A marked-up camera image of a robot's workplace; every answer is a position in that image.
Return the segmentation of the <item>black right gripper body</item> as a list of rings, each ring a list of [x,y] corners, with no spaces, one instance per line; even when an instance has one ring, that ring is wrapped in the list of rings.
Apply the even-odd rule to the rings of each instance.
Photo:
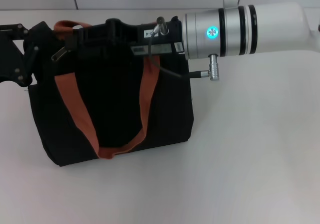
[[[135,56],[183,54],[182,23],[177,17],[163,17],[149,24],[129,25],[119,19],[105,22],[109,37],[118,45],[127,46]]]

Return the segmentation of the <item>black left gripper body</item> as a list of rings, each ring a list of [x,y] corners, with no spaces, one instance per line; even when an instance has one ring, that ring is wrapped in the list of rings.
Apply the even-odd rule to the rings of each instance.
[[[0,81],[12,81],[21,87],[30,84],[23,83],[23,57],[14,41],[24,40],[28,30],[22,24],[1,25],[0,27]]]

